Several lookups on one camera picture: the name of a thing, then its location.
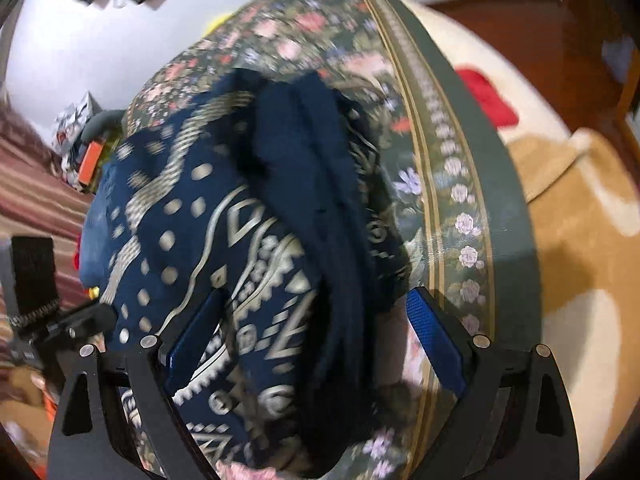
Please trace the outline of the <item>navy patterned hooded garment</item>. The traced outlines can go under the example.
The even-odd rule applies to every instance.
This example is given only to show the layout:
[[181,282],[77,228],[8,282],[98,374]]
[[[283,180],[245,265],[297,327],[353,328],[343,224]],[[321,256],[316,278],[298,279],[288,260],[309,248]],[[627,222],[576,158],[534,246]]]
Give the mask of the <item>navy patterned hooded garment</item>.
[[234,70],[115,148],[80,279],[117,313],[107,348],[168,344],[208,460],[321,476],[373,427],[378,317],[410,273],[389,209],[357,102]]

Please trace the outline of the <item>red striped curtain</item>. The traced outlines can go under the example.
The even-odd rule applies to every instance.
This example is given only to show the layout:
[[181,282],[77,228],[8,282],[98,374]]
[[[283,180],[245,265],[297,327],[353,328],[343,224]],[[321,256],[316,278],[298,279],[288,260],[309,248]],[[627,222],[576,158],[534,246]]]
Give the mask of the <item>red striped curtain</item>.
[[1,104],[1,238],[53,240],[56,288],[63,309],[88,299],[75,268],[91,197],[61,180],[60,158],[9,104]]

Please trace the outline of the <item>grey pillow on pile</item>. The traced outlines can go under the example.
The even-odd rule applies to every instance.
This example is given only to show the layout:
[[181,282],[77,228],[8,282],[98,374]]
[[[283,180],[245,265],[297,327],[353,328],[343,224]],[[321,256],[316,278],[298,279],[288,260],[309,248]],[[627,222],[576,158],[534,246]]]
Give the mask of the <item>grey pillow on pile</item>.
[[124,115],[124,110],[102,110],[102,112],[95,114],[82,129],[81,143],[89,145],[102,134],[119,129],[122,126]]

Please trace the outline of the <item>yellow round object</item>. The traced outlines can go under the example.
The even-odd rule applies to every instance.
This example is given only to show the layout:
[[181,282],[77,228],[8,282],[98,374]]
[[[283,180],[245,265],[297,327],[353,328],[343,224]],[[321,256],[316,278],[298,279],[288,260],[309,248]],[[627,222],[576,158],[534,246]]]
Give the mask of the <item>yellow round object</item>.
[[224,12],[214,16],[206,23],[204,27],[203,37],[210,35],[216,28],[224,24],[225,21],[228,21],[228,19],[231,18],[232,15],[232,12]]

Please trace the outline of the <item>beige brown blanket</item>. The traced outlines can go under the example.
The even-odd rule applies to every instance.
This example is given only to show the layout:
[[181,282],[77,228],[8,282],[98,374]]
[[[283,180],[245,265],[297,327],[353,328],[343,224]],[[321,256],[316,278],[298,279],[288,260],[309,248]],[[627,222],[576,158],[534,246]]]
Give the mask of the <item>beige brown blanket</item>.
[[622,445],[639,401],[639,192],[611,144],[570,130],[497,50],[444,14],[406,6],[457,68],[477,68],[520,121],[499,136],[514,159],[540,256],[542,340],[574,412],[580,475]]

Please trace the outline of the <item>floral green bedspread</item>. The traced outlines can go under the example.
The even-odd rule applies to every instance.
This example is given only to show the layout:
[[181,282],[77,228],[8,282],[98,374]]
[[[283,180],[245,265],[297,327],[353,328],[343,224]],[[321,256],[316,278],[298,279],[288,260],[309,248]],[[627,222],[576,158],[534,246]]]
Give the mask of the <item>floral green bedspread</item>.
[[452,411],[406,309],[427,289],[471,334],[528,350],[540,335],[536,248],[523,191],[498,133],[400,0],[254,0],[165,65],[129,105],[124,140],[162,124],[234,70],[306,73],[364,110],[404,244],[407,291],[378,317],[367,437],[321,476],[211,462],[224,479],[398,479]]

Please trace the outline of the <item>orange box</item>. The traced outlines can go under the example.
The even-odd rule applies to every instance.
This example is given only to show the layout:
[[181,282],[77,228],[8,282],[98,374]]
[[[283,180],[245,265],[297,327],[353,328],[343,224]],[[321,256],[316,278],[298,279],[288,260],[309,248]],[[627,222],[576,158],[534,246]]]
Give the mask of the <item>orange box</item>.
[[103,150],[104,144],[100,142],[93,141],[87,146],[78,170],[78,182],[81,185],[88,186],[91,183]]

